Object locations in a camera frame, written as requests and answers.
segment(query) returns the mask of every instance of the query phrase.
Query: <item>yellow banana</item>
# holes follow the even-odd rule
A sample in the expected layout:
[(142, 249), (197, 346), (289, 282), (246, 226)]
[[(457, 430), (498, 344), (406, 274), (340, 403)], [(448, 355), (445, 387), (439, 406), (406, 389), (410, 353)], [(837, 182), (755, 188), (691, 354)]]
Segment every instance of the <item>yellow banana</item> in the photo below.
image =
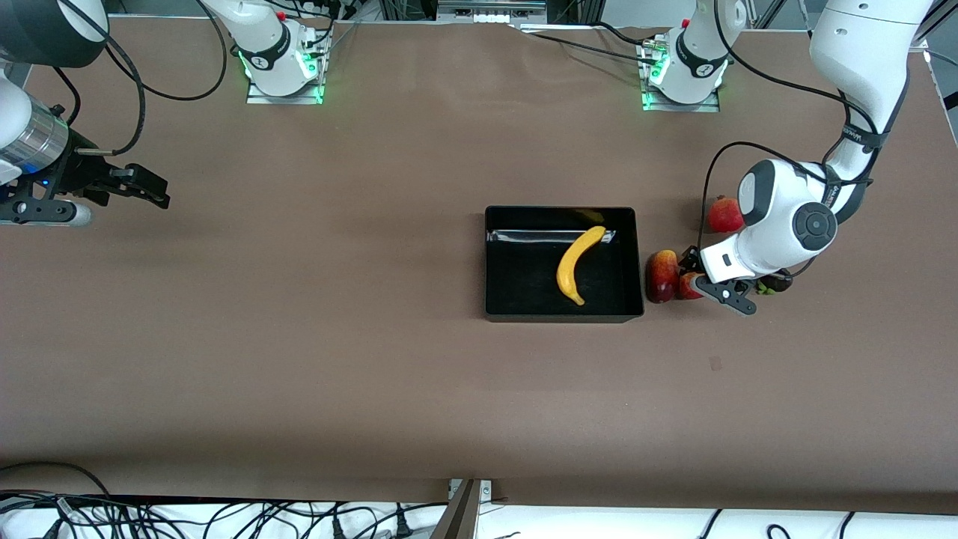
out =
[(565, 254), (562, 255), (561, 262), (559, 262), (559, 269), (556, 271), (556, 282), (559, 283), (559, 290), (569, 299), (575, 301), (576, 305), (585, 305), (585, 300), (576, 290), (576, 263), (579, 262), (582, 254), (597, 244), (604, 235), (604, 226), (589, 228), (569, 246)]

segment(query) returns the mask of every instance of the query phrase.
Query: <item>black tray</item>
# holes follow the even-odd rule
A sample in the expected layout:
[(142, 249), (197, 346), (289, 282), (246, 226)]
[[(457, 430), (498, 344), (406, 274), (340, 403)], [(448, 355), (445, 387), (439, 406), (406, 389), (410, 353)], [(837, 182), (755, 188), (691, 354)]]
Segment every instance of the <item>black tray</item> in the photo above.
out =
[[(606, 228), (576, 265), (581, 307), (559, 291), (565, 250), (589, 228)], [(631, 208), (486, 208), (486, 317), (509, 322), (621, 323), (645, 312), (635, 211)]]

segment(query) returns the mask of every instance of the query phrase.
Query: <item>table surface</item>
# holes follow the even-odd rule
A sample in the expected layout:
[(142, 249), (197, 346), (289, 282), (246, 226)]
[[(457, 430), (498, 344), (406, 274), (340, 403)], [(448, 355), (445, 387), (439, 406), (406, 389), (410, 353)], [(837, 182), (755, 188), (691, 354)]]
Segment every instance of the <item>table surface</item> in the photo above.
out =
[[(185, 95), (217, 72), (208, 24), (113, 32)], [(828, 87), (804, 34), (738, 47)], [(411, 500), (476, 476), (523, 504), (958, 510), (958, 152), (919, 55), (865, 205), (791, 291), (622, 325), (485, 321), (484, 209), (630, 206), (644, 255), (682, 249), (720, 146), (819, 158), (840, 105), (733, 66), (721, 113), (646, 112), (634, 64), (497, 25), (364, 24), (321, 106), (246, 105), (230, 67), (201, 102), (148, 98), (128, 157), (168, 211), (4, 230), (2, 459), (127, 493)], [(132, 83), (105, 57), (69, 74), (74, 127), (122, 144)], [(29, 89), (70, 103), (48, 69)], [(762, 158), (729, 152), (712, 193)]]

